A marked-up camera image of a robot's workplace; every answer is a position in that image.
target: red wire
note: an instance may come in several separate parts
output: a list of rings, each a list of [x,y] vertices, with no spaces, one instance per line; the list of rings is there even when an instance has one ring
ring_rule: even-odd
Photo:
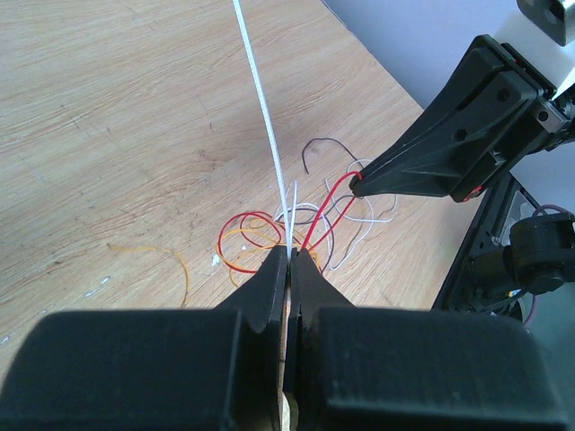
[[[264,211],[253,211],[253,212],[254,212],[254,213],[257,213],[257,214],[261,214],[262,216],[266,216],[266,217],[269,218],[269,220],[271,220],[271,219],[273,218],[270,214],[268,214],[268,213],[266,213],[266,212],[264,212]],[[242,217],[242,220],[240,220],[240,229],[243,229],[243,224],[245,223],[245,220],[246,220],[248,217],[249,217],[249,215],[244,215],[244,216]],[[247,242],[249,242],[250,244],[255,245],[256,247],[258,247],[258,248],[260,248],[260,249],[263,249],[263,248],[265,247],[265,245],[258,244],[256,241],[254,241],[253,239],[249,238],[248,235],[245,234],[245,232],[242,232],[242,237],[245,238],[245,240],[246,240]]]
[[[265,217],[264,215],[261,214],[261,211],[256,211],[256,212],[247,212],[247,213],[240,213],[237,215],[234,215],[232,218],[230,218],[226,224],[224,224],[224,227],[222,227],[222,230],[219,233],[219,236],[217,237],[217,251],[219,252],[220,256],[224,256],[224,253],[222,252],[222,237],[224,236],[224,232],[227,229],[227,226],[229,226],[231,223],[233,223],[235,220],[237,220],[238,218],[242,217],[242,216],[253,216],[253,217],[257,217],[260,218],[261,220],[263,220],[264,222],[266,222],[267,224],[269,224],[271,227],[273,227],[275,229],[275,231],[278,233],[279,236],[279,240],[278,242],[276,242],[276,245],[278,245],[281,242],[281,231],[278,229],[278,227],[276,225],[274,225],[274,223],[269,220],[267,217]],[[257,271],[251,271],[249,269],[243,269],[243,268],[238,268],[235,265],[231,265],[229,263],[226,263],[226,265],[238,272],[243,272],[244,274],[255,274]]]
[[[309,241],[312,238],[312,233],[314,233],[315,227],[317,226],[317,222],[319,222],[322,213],[324,211],[324,209],[328,206],[328,204],[330,203],[330,201],[332,200],[333,195],[335,194],[335,191],[337,190],[337,188],[340,186],[340,184],[342,184],[342,182],[344,182],[344,180],[348,177],[351,177],[353,175],[357,175],[358,178],[361,180],[361,173],[357,172],[357,171],[353,171],[353,172],[348,172],[345,175],[343,175],[339,180],[337,180],[337,182],[333,185],[332,191],[330,191],[330,194],[327,195],[327,198],[324,200],[324,202],[322,203],[322,206],[320,207],[320,210],[317,212],[317,214],[315,215],[314,218],[314,222],[312,223],[312,226],[309,228],[309,231],[307,231],[307,235],[305,236],[304,239],[304,243],[302,244],[302,249],[305,249],[307,247],[307,244],[309,243]],[[323,240],[323,238],[325,238],[327,236],[327,233],[331,232],[333,230],[333,227],[335,227],[335,225],[343,218],[343,215],[345,214],[345,212],[348,210],[348,208],[351,206],[351,203],[355,200],[355,198],[353,198],[348,205],[346,205],[345,209],[341,212],[340,216],[338,217],[338,219],[335,221],[334,224],[332,224],[332,228],[329,229],[326,232],[326,235],[324,235],[322,237],[321,240]],[[314,244],[313,247],[315,247],[320,241],[316,242]]]
[[[320,242],[322,242],[322,241],[327,237],[327,235],[330,234],[330,232],[333,230],[333,228],[335,227],[335,225],[340,222],[340,220],[343,218],[343,216],[345,216],[345,213],[348,211],[349,207],[351,207],[351,204],[353,204],[353,201],[354,201],[354,200],[356,200],[356,197],[355,197],[355,196],[348,202],[348,205],[346,205],[345,208],[343,208],[343,211],[341,211],[340,216],[335,220],[334,223],[332,223],[332,227],[331,227],[326,233],[323,234],[323,237],[320,238],[318,242],[316,242],[314,245],[312,245],[312,246],[309,248],[310,251],[313,250],[315,247],[317,247],[317,245],[318,245]]]

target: white wire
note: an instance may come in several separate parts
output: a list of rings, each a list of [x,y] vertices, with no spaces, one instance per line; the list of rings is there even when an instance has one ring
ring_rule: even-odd
[[[289,195],[290,191],[291,191],[291,184],[287,186],[286,196]],[[273,213],[273,221],[274,222],[278,221],[279,213],[282,212],[281,209],[282,209],[281,208],[281,201],[279,201],[278,206],[276,207],[276,211]]]
[[[351,256],[353,254],[353,251],[356,249],[358,244],[360,242],[362,242],[366,238],[366,236],[369,235],[369,233],[371,232],[371,229],[374,227],[374,223],[376,222],[374,220],[374,218],[376,218],[376,216],[374,214],[374,208],[371,206],[371,202],[369,202],[367,199],[366,199],[366,202],[369,205],[369,209],[371,210],[371,222],[369,223],[369,227],[366,229],[366,231],[363,233],[363,235],[361,235],[359,238],[357,238],[357,240],[351,246],[351,249],[343,257],[343,259],[340,261],[340,263],[338,263],[335,267],[333,267],[332,264],[330,263],[330,270],[332,270],[332,271],[338,270],[340,268],[340,266],[343,265],[347,259],[349,259],[349,256]]]
[[[319,211],[320,211],[320,208],[319,208],[319,207],[317,207],[316,205],[314,205],[314,204],[312,204],[312,203],[310,203],[310,202],[301,202],[301,203],[297,204],[297,205],[296,205],[296,210],[297,210],[298,208],[304,208],[304,207],[310,207],[310,208],[314,209],[315,211],[317,211],[318,213],[319,213]],[[292,208],[293,208],[293,207],[288,208],[287,211],[288,211],[288,212],[291,212],[291,213],[292,213],[292,216],[293,216],[293,214],[294,214],[296,211],[292,211]],[[273,220],[274,220],[275,222],[277,222],[277,221],[279,220],[279,207],[278,207],[278,209],[276,210],[276,214],[274,215]],[[327,223],[327,219],[326,219],[326,217],[325,217],[325,215],[324,215],[323,213],[322,213],[322,221],[323,221],[323,228],[324,228],[325,232],[328,232],[329,229],[330,229],[330,225],[329,225],[329,223]],[[331,242],[329,236],[326,238],[326,241],[327,241],[327,253],[328,253],[328,256],[329,256],[330,254],[332,254],[332,242]]]
[[[349,164],[347,172],[351,171],[351,167],[354,164],[362,163],[362,162],[371,163],[372,160],[371,159],[357,159],[356,161]],[[330,193],[332,189],[331,189],[329,183],[327,182],[327,180],[323,180],[323,181],[325,183],[325,187],[327,188],[328,193]],[[394,195],[394,205],[390,209],[385,211],[386,213],[388,213],[388,212],[392,213],[391,218],[384,219],[384,220],[376,219],[374,207],[373,207],[373,205],[371,205],[371,201],[368,198],[363,198],[362,200],[365,200],[367,205],[369,206],[369,211],[371,212],[371,218],[369,218],[369,219],[355,218],[355,217],[350,217],[347,215],[345,215],[344,218],[346,218],[352,222],[369,223],[369,227],[366,229],[365,232],[363,232],[363,234],[359,238],[357,238],[357,240],[351,246],[351,249],[346,253],[346,255],[343,257],[343,259],[340,261],[340,263],[338,263],[335,267],[330,263],[329,267],[330,267],[330,270],[332,270],[332,271],[338,270],[341,267],[341,265],[343,265],[349,259],[349,257],[355,251],[356,247],[358,247],[359,243],[362,242],[363,240],[365,240],[366,237],[369,235],[369,233],[373,229],[375,223],[389,223],[394,219],[394,210],[397,207],[397,195]],[[337,212],[341,214],[341,211],[338,208],[338,206],[336,204],[336,200],[334,197],[332,197],[332,203],[333,203],[335,209],[337,210]]]
[[[255,58],[253,57],[252,44],[250,43],[248,31],[245,28],[245,21],[243,20],[240,0],[233,1],[235,15],[240,26],[240,32],[242,33],[243,46],[245,47],[245,53],[247,54],[248,62],[250,63],[250,68],[252,70],[253,83],[255,84],[255,90],[258,93],[258,99],[260,100],[261,114],[263,115],[263,121],[265,122],[266,130],[268,132],[268,139],[270,140],[271,155],[273,157],[273,164],[276,169],[276,176],[278,177],[279,198],[281,200],[284,219],[286,222],[287,261],[289,261],[291,258],[292,236],[289,235],[291,229],[288,220],[288,200],[286,198],[286,188],[284,185],[284,177],[281,170],[281,162],[279,159],[278,144],[276,143],[276,137],[273,133],[273,126],[271,125],[270,111],[268,110],[268,104],[266,103],[266,96],[263,92],[263,89],[261,88],[260,74],[258,73],[258,67],[256,66]]]
[[[332,191],[332,188],[330,187],[330,184],[327,182],[327,180],[323,180],[324,184],[325,184],[325,188],[327,188],[327,192],[330,193]],[[365,200],[367,202],[367,204],[369,205],[370,208],[373,208],[373,206],[371,205],[371,201],[368,198],[362,198],[361,200]],[[394,205],[389,208],[386,209],[384,211],[384,213],[392,213],[392,216],[390,218],[385,218],[385,219],[379,219],[379,218],[374,218],[374,216],[372,215],[371,218],[355,218],[355,217],[350,217],[349,215],[344,215],[343,218],[345,218],[346,220],[350,220],[351,222],[360,222],[360,223],[389,223],[392,220],[394,220],[394,210],[397,208],[397,195],[394,195]],[[332,197],[332,203],[333,203],[333,207],[335,208],[335,210],[341,214],[341,210],[339,209],[339,207],[337,206],[335,197]]]
[[[297,181],[294,180],[294,203],[292,208],[297,208]],[[291,220],[289,221],[289,237],[294,237],[294,226],[296,223],[296,211],[291,212]]]

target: wood grain surface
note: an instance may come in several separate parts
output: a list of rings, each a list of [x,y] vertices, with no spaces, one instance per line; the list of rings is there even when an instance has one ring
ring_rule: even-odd
[[[306,175],[309,139],[375,157],[420,108],[319,0],[243,3],[286,182],[319,205],[323,179],[350,158],[316,144]],[[179,306],[174,257],[108,243],[179,252],[187,306],[222,301],[234,287],[214,259],[220,228],[242,211],[275,211],[279,195],[230,0],[8,0],[0,11],[1,381],[47,313]],[[392,198],[372,202],[379,213]],[[326,278],[355,304],[430,307],[476,206],[401,197],[394,220]],[[351,214],[368,216],[365,202]],[[360,227],[338,226],[336,262]],[[226,253],[244,245],[232,239]]]

